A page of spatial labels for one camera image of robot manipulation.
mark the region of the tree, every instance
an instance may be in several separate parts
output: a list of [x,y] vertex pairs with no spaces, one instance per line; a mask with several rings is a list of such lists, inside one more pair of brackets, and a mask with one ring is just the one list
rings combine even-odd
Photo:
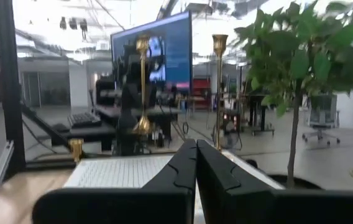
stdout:
[[348,5],[331,2],[325,15],[314,12],[317,1],[302,9],[292,2],[272,15],[257,10],[253,24],[236,28],[238,43],[249,62],[252,89],[270,94],[263,105],[277,104],[282,116],[293,105],[293,130],[288,161],[287,187],[293,173],[299,107],[303,94],[353,90],[353,15]]

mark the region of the plant pot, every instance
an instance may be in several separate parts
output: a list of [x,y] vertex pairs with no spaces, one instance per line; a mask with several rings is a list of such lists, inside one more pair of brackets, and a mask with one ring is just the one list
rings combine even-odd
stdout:
[[[278,182],[279,184],[282,184],[284,187],[287,187],[287,175],[270,174],[268,176],[271,177],[276,182]],[[294,189],[322,190],[320,186],[298,177],[294,177],[294,183],[295,183]]]

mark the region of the monitor screen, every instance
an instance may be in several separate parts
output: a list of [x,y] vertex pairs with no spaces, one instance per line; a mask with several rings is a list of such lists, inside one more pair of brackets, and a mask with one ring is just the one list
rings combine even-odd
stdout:
[[166,19],[125,30],[111,36],[112,58],[124,55],[125,44],[131,44],[138,35],[149,33],[151,56],[165,55],[163,66],[149,76],[153,82],[165,82],[167,87],[191,88],[191,15],[184,12]]

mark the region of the gray floor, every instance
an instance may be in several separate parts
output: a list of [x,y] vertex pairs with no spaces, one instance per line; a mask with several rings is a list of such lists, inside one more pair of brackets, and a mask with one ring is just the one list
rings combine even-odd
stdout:
[[[73,109],[73,113],[84,111],[85,108]],[[71,113],[69,108],[53,107],[41,108],[37,110],[40,117],[50,124],[65,123],[66,117]],[[196,112],[194,117],[188,118],[191,126],[188,138],[204,139],[211,136],[211,128],[215,123],[215,114]],[[180,116],[180,121],[185,120],[185,116]],[[320,185],[325,189],[353,189],[353,178],[349,172],[353,169],[353,130],[335,129],[329,133],[339,136],[340,145],[335,141],[327,147],[325,142],[318,142],[317,139],[309,140],[304,143],[301,139],[303,132],[311,131],[307,128],[301,118],[298,128],[297,155],[295,171],[296,176],[307,179]],[[27,124],[33,129],[36,135],[45,135],[45,133],[26,120]],[[253,158],[261,169],[269,174],[285,174],[287,172],[287,161],[290,148],[292,113],[287,113],[284,117],[278,119],[273,111],[267,113],[267,122],[271,122],[275,127],[275,135],[271,133],[261,133],[258,136],[251,136],[250,133],[242,133],[241,140],[243,147],[234,152],[243,158]],[[182,143],[177,133],[172,133],[175,141],[172,147],[177,147]],[[24,143],[26,148],[26,159],[33,158],[48,153],[48,149],[37,145],[37,141],[24,128]],[[4,116],[0,111],[0,153],[1,146],[5,145]],[[90,152],[99,152],[100,143],[85,144],[85,150]],[[62,147],[55,147],[58,152],[66,152]]]

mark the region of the brass candle holder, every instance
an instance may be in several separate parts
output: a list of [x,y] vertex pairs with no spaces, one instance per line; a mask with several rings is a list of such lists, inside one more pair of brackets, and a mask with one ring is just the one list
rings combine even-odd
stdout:
[[217,102],[216,102],[216,149],[221,150],[221,119],[223,108],[221,108],[221,80],[222,80],[222,54],[226,50],[227,35],[214,34],[214,52],[218,61],[218,77],[217,77]]
[[69,140],[69,145],[71,147],[71,156],[75,160],[75,163],[79,163],[81,155],[83,153],[83,143],[82,139],[71,139]]
[[139,122],[132,130],[135,134],[150,134],[152,132],[152,125],[146,115],[146,82],[145,82],[145,63],[146,63],[146,53],[149,49],[149,39],[148,35],[141,35],[137,40],[137,50],[140,53],[140,84],[142,86],[142,116]]

